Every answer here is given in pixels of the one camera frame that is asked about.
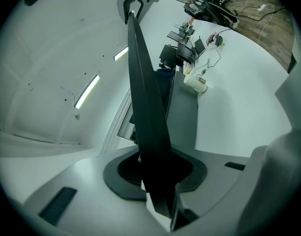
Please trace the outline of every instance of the wooden floor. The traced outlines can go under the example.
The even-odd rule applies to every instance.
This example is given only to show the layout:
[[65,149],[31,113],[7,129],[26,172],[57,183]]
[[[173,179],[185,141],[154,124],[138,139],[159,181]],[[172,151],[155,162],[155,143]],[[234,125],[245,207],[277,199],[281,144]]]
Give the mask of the wooden floor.
[[[262,4],[274,5],[275,10],[282,8],[278,0],[230,0],[226,7],[234,12],[240,13],[247,6],[261,6]],[[263,12],[258,12],[257,8],[246,8],[240,15],[260,19],[266,13],[273,11],[273,6],[268,5]],[[263,27],[271,19],[268,15],[261,21],[250,19],[240,19],[237,31],[258,43],[259,36]],[[267,50],[284,68],[288,69],[294,42],[294,29],[290,13],[283,9],[274,14],[273,19],[264,29],[260,38],[259,45]]]

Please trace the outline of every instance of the electronic equipment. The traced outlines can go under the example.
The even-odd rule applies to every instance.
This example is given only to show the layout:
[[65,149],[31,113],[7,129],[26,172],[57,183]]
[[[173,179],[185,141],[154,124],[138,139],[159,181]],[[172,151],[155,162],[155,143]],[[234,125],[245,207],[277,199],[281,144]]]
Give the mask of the electronic equipment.
[[222,36],[219,36],[219,35],[216,35],[215,36],[216,40],[215,40],[215,46],[220,46],[223,42],[223,37]]
[[174,26],[174,27],[178,28],[178,30],[179,30],[178,35],[181,36],[182,38],[186,38],[189,35],[189,33],[186,31],[186,29],[179,27],[179,26]]
[[192,45],[191,41],[188,40],[186,45],[184,45],[186,48],[188,48],[192,53],[193,55],[195,56],[196,55],[196,52],[195,52],[195,48],[194,46]]
[[180,43],[178,43],[177,57],[189,64],[192,64],[195,61],[195,55],[192,51]]
[[168,33],[167,37],[171,38],[172,40],[176,41],[176,42],[182,42],[182,41],[186,41],[184,37],[180,36],[179,34],[175,33],[174,31],[171,31]]
[[214,42],[214,36],[216,35],[216,32],[211,34],[207,40],[206,40],[206,44],[209,46],[209,44],[213,43]]
[[186,32],[188,33],[189,36],[191,36],[195,32],[195,30],[193,29],[193,25],[190,25]]
[[204,44],[200,38],[194,42],[194,46],[197,55],[200,55],[202,51],[205,50]]
[[169,45],[165,45],[159,56],[160,62],[171,69],[176,67],[177,50]]

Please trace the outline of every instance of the white panel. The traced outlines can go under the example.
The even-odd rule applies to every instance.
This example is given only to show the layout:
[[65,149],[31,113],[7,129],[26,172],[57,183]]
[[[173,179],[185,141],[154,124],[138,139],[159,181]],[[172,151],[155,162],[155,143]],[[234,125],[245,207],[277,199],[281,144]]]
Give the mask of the white panel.
[[0,131],[0,157],[43,157],[84,150],[80,145],[57,145],[25,139]]
[[53,34],[75,22],[74,0],[39,0],[34,6],[18,8],[16,29],[30,50],[36,50]]
[[4,130],[7,112],[17,91],[19,82],[9,70],[0,63],[0,129]]
[[116,74],[115,76],[117,77],[114,78],[114,81],[117,83],[108,88],[108,95],[105,97],[103,111],[98,118],[95,112],[92,112],[89,116],[86,129],[84,129],[81,136],[81,144],[83,146],[98,149],[101,149],[103,146],[112,121],[129,89],[128,70],[124,70],[121,75]]
[[9,24],[5,24],[0,32],[0,62],[20,79],[31,67],[28,51]]
[[18,108],[15,128],[54,141],[67,110],[74,106],[74,99],[51,80],[45,69],[40,70],[30,86]]
[[34,191],[68,166],[97,155],[99,153],[91,149],[46,157],[0,157],[0,182],[8,196],[23,204]]
[[287,80],[276,92],[291,123],[292,129],[301,129],[301,60],[295,64]]
[[[123,45],[118,44],[118,39],[123,38],[121,29],[125,26],[119,28],[119,23],[120,19],[75,34],[63,45],[54,47],[55,52],[44,61],[43,66],[54,80],[75,95],[80,95],[96,74],[105,81],[106,73],[112,74],[114,65],[121,64],[113,61],[114,53],[120,48],[117,45]],[[102,34],[106,27],[113,39]]]
[[[63,127],[61,142],[77,141],[81,143],[80,137],[83,134],[84,128],[87,128],[88,122],[93,122],[96,119],[101,121],[101,113],[105,110],[106,99],[110,96],[106,94],[106,90],[100,82],[90,92],[80,110],[73,110],[73,114],[67,117]],[[77,114],[80,115],[79,120],[75,118]]]

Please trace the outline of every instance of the black slot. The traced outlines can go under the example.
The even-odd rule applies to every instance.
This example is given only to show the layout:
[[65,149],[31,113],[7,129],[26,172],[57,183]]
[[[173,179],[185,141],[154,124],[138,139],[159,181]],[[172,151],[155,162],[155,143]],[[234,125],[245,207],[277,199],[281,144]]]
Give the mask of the black slot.
[[229,168],[233,168],[239,171],[243,171],[245,168],[245,165],[243,164],[239,164],[239,163],[233,163],[233,162],[228,162],[225,164],[225,166],[229,167]]
[[77,190],[64,187],[58,194],[47,204],[47,206],[40,212],[39,216],[45,221],[55,226],[69,203],[72,201]]

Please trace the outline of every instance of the white ceiling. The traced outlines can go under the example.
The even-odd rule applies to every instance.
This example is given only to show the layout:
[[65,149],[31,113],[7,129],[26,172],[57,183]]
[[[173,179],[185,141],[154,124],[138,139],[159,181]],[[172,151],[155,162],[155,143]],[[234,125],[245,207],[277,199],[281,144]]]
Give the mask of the white ceiling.
[[[0,33],[0,129],[99,145],[129,87],[127,55],[113,61],[126,46],[117,0],[20,1]],[[73,94],[77,100],[96,74],[100,81],[76,110]]]

